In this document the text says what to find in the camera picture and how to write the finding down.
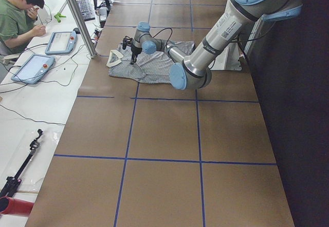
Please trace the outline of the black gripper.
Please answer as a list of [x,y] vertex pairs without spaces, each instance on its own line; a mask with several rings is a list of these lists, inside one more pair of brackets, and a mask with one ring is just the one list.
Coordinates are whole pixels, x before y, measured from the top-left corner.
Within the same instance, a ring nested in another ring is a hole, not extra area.
[[132,57],[131,57],[130,64],[134,65],[137,62],[137,55],[141,54],[141,48],[132,44],[131,52],[132,52]]

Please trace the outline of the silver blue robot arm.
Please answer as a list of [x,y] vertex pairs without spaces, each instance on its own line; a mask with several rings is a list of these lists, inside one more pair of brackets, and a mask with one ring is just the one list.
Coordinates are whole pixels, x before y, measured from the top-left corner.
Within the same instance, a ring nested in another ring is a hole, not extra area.
[[129,43],[132,51],[131,64],[136,63],[142,52],[153,54],[162,51],[174,64],[170,68],[170,83],[175,89],[198,89],[211,81],[209,69],[241,29],[260,18],[264,21],[281,21],[301,13],[302,0],[227,0],[226,9],[202,42],[191,55],[186,55],[172,42],[151,37],[150,25],[139,22],[134,38]]

